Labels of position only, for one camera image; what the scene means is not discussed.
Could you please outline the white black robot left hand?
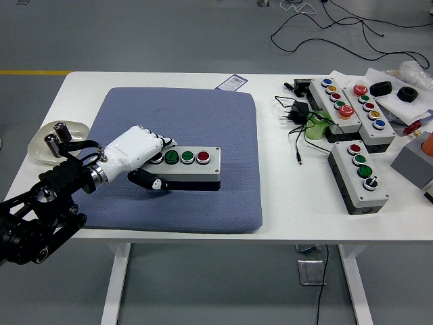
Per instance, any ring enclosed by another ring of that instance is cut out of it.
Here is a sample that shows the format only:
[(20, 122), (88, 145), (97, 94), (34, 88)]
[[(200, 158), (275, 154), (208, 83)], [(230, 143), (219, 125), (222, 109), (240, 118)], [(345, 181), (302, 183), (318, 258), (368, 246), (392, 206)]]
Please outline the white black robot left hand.
[(173, 138), (153, 133), (141, 125), (132, 126), (103, 149), (94, 171), (100, 183), (110, 183), (121, 173), (135, 171), (163, 148), (176, 145)]

